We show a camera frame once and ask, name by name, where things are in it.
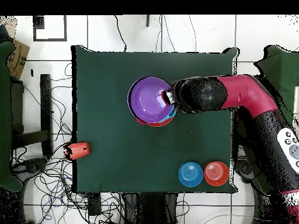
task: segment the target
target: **green table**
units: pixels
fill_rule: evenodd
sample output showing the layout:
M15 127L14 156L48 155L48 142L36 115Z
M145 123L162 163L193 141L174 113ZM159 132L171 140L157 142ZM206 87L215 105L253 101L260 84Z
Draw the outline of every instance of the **green table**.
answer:
M179 168L188 161L202 169L214 160L230 166L230 111L178 111L168 125L150 127L131 115L127 92L145 76L173 83L191 76L231 75L237 49L222 54L90 52L77 45L71 50L73 141L91 147L88 156L73 163L74 190L235 192L229 181L212 187L203 179L197 187L187 188L178 179Z

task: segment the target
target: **red bowl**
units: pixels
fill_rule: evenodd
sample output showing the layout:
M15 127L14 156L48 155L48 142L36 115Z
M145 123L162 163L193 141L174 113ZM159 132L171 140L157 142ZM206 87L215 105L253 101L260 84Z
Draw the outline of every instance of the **red bowl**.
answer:
M222 162L210 162L204 169L204 179L211 186L222 186L229 177L230 171Z

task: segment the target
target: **red cup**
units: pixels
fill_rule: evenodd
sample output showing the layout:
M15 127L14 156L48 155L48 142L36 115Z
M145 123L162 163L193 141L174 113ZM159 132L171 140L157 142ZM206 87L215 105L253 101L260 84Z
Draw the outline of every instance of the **red cup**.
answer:
M89 145L87 142L72 143L70 145L63 146L63 153L66 159L75 160L90 152Z
M229 177L230 171L222 162L210 162L204 169L204 179L211 186L222 186Z

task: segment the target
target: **purple bowl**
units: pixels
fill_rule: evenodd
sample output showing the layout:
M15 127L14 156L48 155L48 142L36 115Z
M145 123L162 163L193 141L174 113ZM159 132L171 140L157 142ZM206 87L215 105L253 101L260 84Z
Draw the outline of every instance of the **purple bowl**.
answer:
M132 115L146 123L163 120L172 109L161 96L161 92L167 89L168 82L153 76L133 83L128 92L128 107Z

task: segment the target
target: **power cord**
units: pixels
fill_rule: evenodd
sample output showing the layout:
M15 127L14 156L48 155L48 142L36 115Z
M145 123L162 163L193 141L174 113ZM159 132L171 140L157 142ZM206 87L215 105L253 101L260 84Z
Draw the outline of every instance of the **power cord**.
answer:
M122 40L123 43L124 43L124 52L126 52L126 51L127 51L127 44L124 42L123 36L121 36L120 30L119 30L119 20L118 20L118 18L117 18L116 15L114 15L114 17L115 17L115 19L116 19L116 26L117 26L117 29L118 29L118 31L119 31L120 38L121 38L121 40Z
M191 22L191 25L192 25L192 29L193 29L193 33L194 33L194 37L195 37L195 52L197 52L197 49L196 49L196 34L195 34L195 29L194 29L194 27L193 27L193 23L192 23L192 21L191 21L191 17L190 17L190 15L188 15L189 16L189 19L190 19L190 22Z

